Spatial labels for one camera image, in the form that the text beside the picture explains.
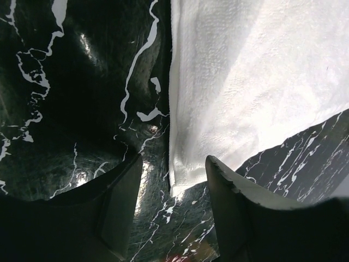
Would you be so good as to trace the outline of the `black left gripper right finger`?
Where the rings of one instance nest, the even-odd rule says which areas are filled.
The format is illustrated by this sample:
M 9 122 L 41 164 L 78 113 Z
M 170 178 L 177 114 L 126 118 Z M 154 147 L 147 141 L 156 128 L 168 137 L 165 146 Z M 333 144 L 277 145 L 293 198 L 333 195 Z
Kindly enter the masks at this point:
M 215 156 L 206 174 L 218 261 L 348 261 L 348 198 L 306 205 L 259 186 Z

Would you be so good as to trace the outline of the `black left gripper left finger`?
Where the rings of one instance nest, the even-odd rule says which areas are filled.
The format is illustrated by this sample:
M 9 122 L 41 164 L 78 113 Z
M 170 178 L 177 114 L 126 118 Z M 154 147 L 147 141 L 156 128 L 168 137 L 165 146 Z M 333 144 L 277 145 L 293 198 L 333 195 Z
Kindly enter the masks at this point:
M 1 261 L 124 261 L 142 163 L 137 154 L 50 200 L 1 196 Z

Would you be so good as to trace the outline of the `white towel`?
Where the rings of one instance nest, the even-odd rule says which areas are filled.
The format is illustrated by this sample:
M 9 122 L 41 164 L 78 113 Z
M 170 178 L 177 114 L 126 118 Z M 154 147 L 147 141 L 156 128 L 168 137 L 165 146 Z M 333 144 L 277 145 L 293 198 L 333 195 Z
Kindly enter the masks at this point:
M 348 109 L 348 1 L 172 1 L 170 195 Z

